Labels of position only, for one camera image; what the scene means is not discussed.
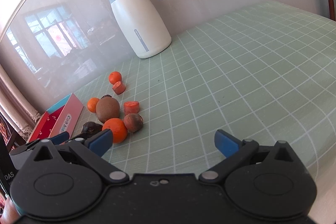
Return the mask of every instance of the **black device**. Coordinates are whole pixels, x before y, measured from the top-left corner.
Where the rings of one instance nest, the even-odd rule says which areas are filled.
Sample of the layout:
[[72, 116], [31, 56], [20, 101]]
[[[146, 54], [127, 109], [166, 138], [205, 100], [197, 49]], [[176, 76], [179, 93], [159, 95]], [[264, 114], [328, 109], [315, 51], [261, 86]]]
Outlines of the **black device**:
[[22, 215], [16, 224], [314, 223], [307, 214], [315, 183], [285, 141], [260, 146], [218, 130], [215, 145], [227, 158], [198, 179], [134, 174], [130, 180], [90, 151], [88, 143], [99, 149], [112, 132], [94, 137], [35, 146], [10, 188]]

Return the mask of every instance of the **window reflected in wall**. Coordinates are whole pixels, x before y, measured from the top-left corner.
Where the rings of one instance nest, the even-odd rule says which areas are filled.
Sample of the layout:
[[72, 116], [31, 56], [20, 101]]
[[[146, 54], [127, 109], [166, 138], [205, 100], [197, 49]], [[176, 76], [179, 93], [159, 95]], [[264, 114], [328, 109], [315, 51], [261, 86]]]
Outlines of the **window reflected in wall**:
[[18, 42], [16, 41], [12, 31], [10, 28], [7, 29], [6, 35], [8, 37], [8, 39], [10, 40], [10, 42], [12, 43], [13, 47], [15, 48], [15, 50], [17, 51], [17, 53], [20, 55], [20, 57], [22, 58], [22, 60], [26, 63], [27, 67], [32, 71], [32, 72], [36, 72], [35, 67], [33, 66], [33, 64], [30, 62], [28, 56], [26, 55], [26, 53], [24, 52], [24, 50], [19, 46]]
[[72, 49], [84, 49], [88, 40], [65, 7], [27, 15], [25, 21], [48, 57], [64, 57]]

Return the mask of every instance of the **pink box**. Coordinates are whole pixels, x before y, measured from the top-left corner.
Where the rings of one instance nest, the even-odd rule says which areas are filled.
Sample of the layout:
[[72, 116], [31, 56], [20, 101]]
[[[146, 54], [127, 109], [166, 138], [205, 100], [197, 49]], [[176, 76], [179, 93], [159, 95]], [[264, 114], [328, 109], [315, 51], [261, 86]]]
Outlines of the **pink box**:
[[65, 131], [71, 138], [83, 107], [82, 102], [73, 93], [60, 100], [42, 115], [28, 142], [54, 137]]

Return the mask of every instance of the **orange fruit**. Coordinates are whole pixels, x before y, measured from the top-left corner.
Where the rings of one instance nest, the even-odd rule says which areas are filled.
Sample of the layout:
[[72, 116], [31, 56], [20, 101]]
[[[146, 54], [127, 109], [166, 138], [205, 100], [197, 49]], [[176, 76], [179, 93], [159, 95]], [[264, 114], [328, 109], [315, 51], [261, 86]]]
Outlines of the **orange fruit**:
[[112, 118], [107, 120], [103, 129], [111, 129], [113, 133], [113, 143], [121, 143], [127, 137], [127, 128], [122, 120], [119, 118]]
[[97, 106], [98, 101], [99, 99], [96, 97], [93, 97], [90, 100], [88, 100], [87, 109], [92, 113], [96, 113], [96, 106]]
[[121, 74], [120, 72], [114, 71], [109, 76], [109, 82], [114, 85], [116, 82], [121, 81]]

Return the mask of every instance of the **curtain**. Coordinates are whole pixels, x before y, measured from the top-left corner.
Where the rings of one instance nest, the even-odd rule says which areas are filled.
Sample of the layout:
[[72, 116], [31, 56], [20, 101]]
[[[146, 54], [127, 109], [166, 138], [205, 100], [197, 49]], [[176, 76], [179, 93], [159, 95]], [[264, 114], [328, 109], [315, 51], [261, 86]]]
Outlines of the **curtain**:
[[0, 112], [28, 140], [41, 114], [27, 101], [0, 65]]

